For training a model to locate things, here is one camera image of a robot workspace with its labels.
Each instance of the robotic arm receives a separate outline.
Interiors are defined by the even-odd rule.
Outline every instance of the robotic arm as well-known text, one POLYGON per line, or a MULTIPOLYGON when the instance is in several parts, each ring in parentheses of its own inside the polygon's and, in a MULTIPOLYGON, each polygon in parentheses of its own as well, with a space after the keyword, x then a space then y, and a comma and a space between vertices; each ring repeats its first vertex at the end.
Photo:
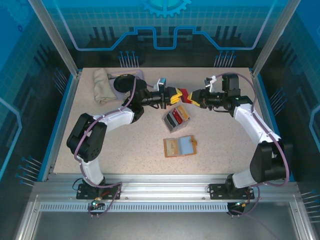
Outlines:
POLYGON ((74 154, 85 131, 94 121, 99 119, 92 127, 90 134, 80 144, 77 153, 77 158, 81 161, 80 164, 85 176, 84 181, 92 187, 105 184, 104 176, 99 167, 98 155, 103 147, 106 133, 122 125, 136 122, 144 113, 144 106, 159 109, 160 105, 161 109, 166 109, 167 105, 177 103, 182 95, 177 88, 166 87, 165 78, 160 78, 155 86, 156 91, 151 92, 147 90, 147 83, 144 80, 136 79, 135 88, 134 81, 135 76, 130 74, 117 77, 114 81, 114 88, 121 93, 125 93, 122 107, 106 115, 82 114, 67 139, 66 145, 74 154))
POLYGON ((205 89, 193 91, 188 99, 200 108, 229 113, 242 125, 256 145, 250 167, 227 177, 225 186, 228 195, 233 198, 238 190, 243 188, 286 178, 284 160, 274 140, 284 152, 288 165, 291 163, 292 145, 283 143, 280 136, 268 127, 257 114, 248 96, 241 96, 239 78, 236 74, 222 76, 223 92, 214 92, 215 81, 215 76, 205 79, 205 89), (219 107, 223 107, 225 111, 214 109, 219 107))

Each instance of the folded towel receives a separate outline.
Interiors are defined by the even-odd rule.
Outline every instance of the folded towel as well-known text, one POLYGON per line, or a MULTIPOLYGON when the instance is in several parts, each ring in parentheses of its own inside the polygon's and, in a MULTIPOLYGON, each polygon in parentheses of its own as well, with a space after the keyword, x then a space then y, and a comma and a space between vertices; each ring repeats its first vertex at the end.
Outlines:
POLYGON ((106 70, 100 68, 93 73, 94 99, 98 104, 105 104, 117 97, 112 91, 106 70))

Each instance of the speckled table surface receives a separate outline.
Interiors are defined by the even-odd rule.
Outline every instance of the speckled table surface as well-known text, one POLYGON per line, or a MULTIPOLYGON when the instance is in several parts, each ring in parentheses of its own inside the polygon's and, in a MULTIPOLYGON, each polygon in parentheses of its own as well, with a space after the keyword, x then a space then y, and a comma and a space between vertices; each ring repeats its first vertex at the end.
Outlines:
MULTIPOLYGON (((68 122, 55 163, 55 173, 80 173, 79 164, 66 146, 67 138, 78 117, 83 113, 97 115, 117 109, 121 100, 99 105, 94 100, 93 73, 98 68, 84 68, 76 90, 68 122)), ((106 68, 108 73, 130 68, 106 68)), ((141 68, 148 84, 160 77, 166 85, 186 88, 189 92, 204 88, 205 77, 236 72, 249 79, 248 68, 141 68)), ((254 92, 244 80, 239 80, 241 95, 254 99, 254 92)), ((221 78, 214 84, 221 92, 221 78)), ((191 119, 187 126, 169 133, 162 116, 174 106, 164 109, 144 107, 144 115, 135 123, 119 127, 106 134, 99 164, 104 174, 229 174, 247 169, 256 146, 242 126, 227 113, 201 109, 184 104, 191 119), (163 139, 194 135, 197 154, 166 158, 163 139)), ((261 115, 259 104, 257 112, 261 115)))

